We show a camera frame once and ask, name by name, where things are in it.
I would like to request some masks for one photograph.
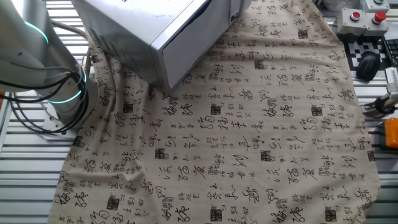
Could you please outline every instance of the metal slotted table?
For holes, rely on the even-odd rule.
[[[47,8],[52,19],[83,30],[83,24],[70,1],[47,0]],[[395,10],[390,10],[388,15],[393,13]],[[394,17],[388,19],[389,22],[398,21]],[[88,49],[87,41],[69,31],[59,28],[55,31],[81,62]],[[379,71],[375,79],[367,84],[359,82],[355,72],[351,74],[361,104],[386,94],[384,71]],[[33,91],[20,95],[35,98]],[[40,104],[22,104],[22,107],[30,119],[43,125],[45,112]],[[29,131],[18,122],[7,104],[3,104],[0,116],[4,118],[0,135],[0,223],[47,223],[59,173],[72,141],[47,141]],[[368,215],[368,223],[398,223],[398,151],[381,150],[376,132],[378,124],[397,116],[398,112],[382,120],[366,118],[382,186],[380,196]]]

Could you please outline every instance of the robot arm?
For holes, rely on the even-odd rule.
[[[0,90],[35,90],[63,124],[78,128],[94,107],[96,85],[56,35],[45,4],[1,0],[0,30]]]

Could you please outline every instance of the black computer mouse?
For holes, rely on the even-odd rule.
[[[356,76],[366,82],[371,81],[380,67],[380,55],[374,52],[364,52],[356,69]]]

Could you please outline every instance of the gray box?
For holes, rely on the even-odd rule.
[[[103,50],[170,92],[250,0],[72,0]]]

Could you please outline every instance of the black cable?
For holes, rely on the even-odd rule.
[[[61,90],[62,86],[68,81],[68,79],[69,78],[73,78],[73,77],[72,76],[68,76],[66,78],[67,79],[64,79],[64,78],[62,79],[63,82],[57,87],[57,89],[53,93],[49,94],[48,96],[36,99],[36,100],[19,100],[17,98],[11,98],[11,97],[5,96],[5,95],[0,95],[0,98],[4,98],[6,100],[10,100],[10,101],[18,102],[18,103],[38,103],[38,102],[47,100],[47,99],[55,96]]]
[[[72,77],[72,78],[74,78],[75,81],[78,81],[79,77],[76,77],[76,75],[78,75],[78,74],[75,73],[74,75],[75,75],[75,76]],[[84,82],[81,82],[78,86],[79,86],[79,89],[80,89],[83,93],[88,94],[88,93],[86,93],[86,85],[85,85]],[[83,95],[80,96],[80,98],[81,98],[81,100],[83,100],[84,104],[82,104],[82,102],[80,102],[78,111],[76,112],[76,116],[75,116],[68,124],[66,124],[64,127],[60,128],[60,129],[57,129],[57,130],[53,130],[53,131],[47,130],[47,129],[44,129],[44,128],[41,128],[40,126],[38,126],[38,125],[34,124],[33,122],[31,122],[31,121],[28,119],[28,117],[25,115],[25,113],[23,112],[21,106],[19,105],[19,102],[18,102],[19,100],[17,99],[17,96],[16,96],[15,94],[14,94],[15,98],[18,100],[18,101],[16,101],[16,104],[17,104],[17,106],[18,106],[18,108],[19,108],[21,114],[25,117],[25,119],[26,119],[30,124],[32,124],[32,125],[35,126],[36,128],[39,128],[40,130],[31,128],[31,127],[29,127],[27,124],[25,124],[25,122],[23,122],[23,121],[21,120],[21,117],[19,117],[19,115],[17,114],[17,111],[16,111],[15,107],[12,105],[12,103],[11,103],[11,108],[12,108],[12,111],[14,112],[16,118],[18,119],[18,121],[21,122],[22,125],[24,125],[26,128],[28,128],[28,129],[31,130],[31,131],[35,131],[35,132],[41,133],[41,134],[62,133],[62,132],[68,131],[69,129],[71,129],[72,127],[74,127],[74,126],[84,117],[84,115],[85,115],[85,113],[86,113],[86,111],[87,111],[87,108],[88,108],[88,97],[85,96],[85,94],[83,94]]]
[[[15,87],[15,88],[23,88],[23,89],[27,89],[27,90],[44,90],[46,88],[51,88],[54,87],[58,84],[61,84],[62,82],[65,82],[66,80],[68,80],[70,77],[72,77],[72,75],[74,74],[74,72],[69,71],[70,73],[63,79],[56,81],[55,83],[51,83],[49,85],[45,85],[45,86],[25,86],[25,85],[18,85],[18,84],[13,84],[13,83],[9,83],[9,82],[5,82],[0,80],[0,84],[2,85],[6,85],[6,86],[11,86],[11,87]]]

